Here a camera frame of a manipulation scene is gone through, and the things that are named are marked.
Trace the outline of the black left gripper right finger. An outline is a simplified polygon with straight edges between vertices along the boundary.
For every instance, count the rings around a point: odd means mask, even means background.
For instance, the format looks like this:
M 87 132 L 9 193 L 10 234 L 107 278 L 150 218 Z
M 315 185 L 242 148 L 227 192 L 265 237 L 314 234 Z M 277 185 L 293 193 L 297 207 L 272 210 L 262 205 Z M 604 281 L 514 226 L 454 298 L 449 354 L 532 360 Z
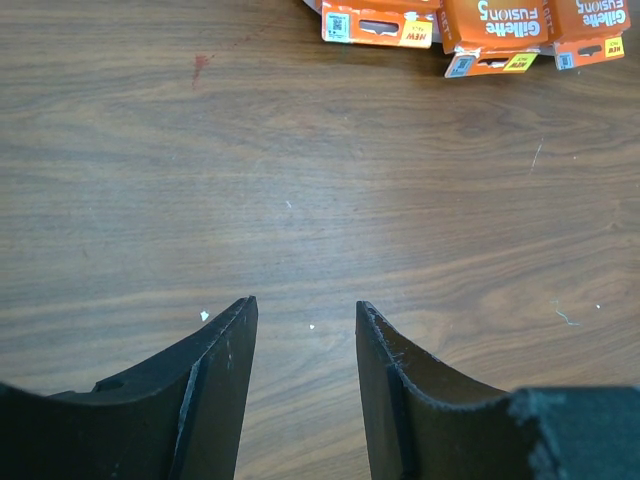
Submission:
M 356 350 L 374 479 L 636 479 L 636 386 L 479 382 L 356 305 Z

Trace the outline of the orange razor box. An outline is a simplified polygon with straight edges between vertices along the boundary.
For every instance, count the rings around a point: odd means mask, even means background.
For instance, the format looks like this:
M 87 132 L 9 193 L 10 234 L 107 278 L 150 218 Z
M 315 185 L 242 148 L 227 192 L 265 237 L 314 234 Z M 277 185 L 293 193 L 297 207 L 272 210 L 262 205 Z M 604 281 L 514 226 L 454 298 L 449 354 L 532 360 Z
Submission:
M 437 20 L 448 79 L 524 73 L 548 40 L 539 0 L 449 0 Z
M 621 59 L 623 33 L 631 27 L 625 0 L 549 0 L 543 2 L 548 44 L 556 69 Z
M 441 1 L 306 1 L 326 42 L 429 49 L 439 40 Z

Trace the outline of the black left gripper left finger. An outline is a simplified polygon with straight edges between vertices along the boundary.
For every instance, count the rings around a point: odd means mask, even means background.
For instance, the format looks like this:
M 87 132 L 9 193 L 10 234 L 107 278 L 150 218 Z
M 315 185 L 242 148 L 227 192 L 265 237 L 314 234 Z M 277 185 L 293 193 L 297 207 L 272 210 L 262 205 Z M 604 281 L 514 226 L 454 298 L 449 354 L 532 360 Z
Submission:
M 89 392 L 2 384 L 2 478 L 233 478 L 257 326 L 256 298 L 240 298 Z

